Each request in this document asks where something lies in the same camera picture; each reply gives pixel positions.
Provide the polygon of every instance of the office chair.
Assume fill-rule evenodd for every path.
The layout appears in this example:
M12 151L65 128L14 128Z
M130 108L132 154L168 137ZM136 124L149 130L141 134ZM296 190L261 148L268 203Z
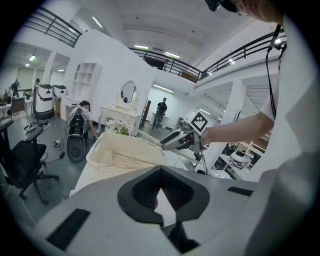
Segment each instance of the office chair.
M26 140L21 140L13 149L10 149L7 129L13 122L10 120L0 126L0 163L7 173L6 181L17 189L21 189L19 196L22 200L27 199L24 192L32 183L41 203L48 205L48 201L44 200L40 194L37 180L58 181L59 176L45 175L40 171L42 166L46 166L41 157L47 147L44 144L37 144L37 137L42 133L43 127L38 127Z

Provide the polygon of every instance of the oval mirror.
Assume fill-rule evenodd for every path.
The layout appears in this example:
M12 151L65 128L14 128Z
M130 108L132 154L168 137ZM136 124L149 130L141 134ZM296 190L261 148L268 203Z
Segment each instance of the oval mirror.
M137 96L137 88L134 82L127 82L121 88L121 99L124 103L131 103Z

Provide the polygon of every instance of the black railing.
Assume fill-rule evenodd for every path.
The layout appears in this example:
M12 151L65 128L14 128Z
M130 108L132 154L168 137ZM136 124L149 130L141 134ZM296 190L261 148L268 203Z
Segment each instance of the black railing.
M43 32L71 47L75 47L77 40L82 35L68 22L43 7L39 7L23 26Z
M219 59L216 63L212 64L210 67L206 68L202 72L202 76L200 79L204 79L210 74L212 74L213 72L217 72L221 69L224 69L232 65L232 62L236 62L237 60L240 60L240 59L246 59L251 54L255 54L261 51L266 51L270 45L270 42L272 41L273 35L274 33L271 32L269 34L261 36L256 40L253 40L245 44L244 46L234 50L233 52ZM286 38L286 35L284 34L283 29L280 30L280 34L278 38L282 40Z
M212 73L232 65L233 62L236 62L237 60L246 59L252 54L266 51L270 45L270 42L272 41L273 35L274 33L272 32L245 44L244 46L219 59L216 63L212 64L204 71L200 71L199 69L187 63L184 63L178 59L173 59L161 53L137 48L129 49L143 58L150 66L181 76L196 83L199 80L210 76ZM278 38L285 41L286 37L287 36L284 34L284 30L281 29Z
M156 67L159 70L175 74L194 83L198 82L201 78L202 72L199 69L178 59L174 59L154 51L136 48L129 49L143 58L143 60L145 60L150 66Z

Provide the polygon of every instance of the plastic laundry basket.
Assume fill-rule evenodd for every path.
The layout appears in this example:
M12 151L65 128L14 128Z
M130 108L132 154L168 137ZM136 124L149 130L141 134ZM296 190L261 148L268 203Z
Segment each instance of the plastic laundry basket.
M119 168L147 168L164 165L158 146L142 138L104 132L93 144L86 160L93 168L116 166Z

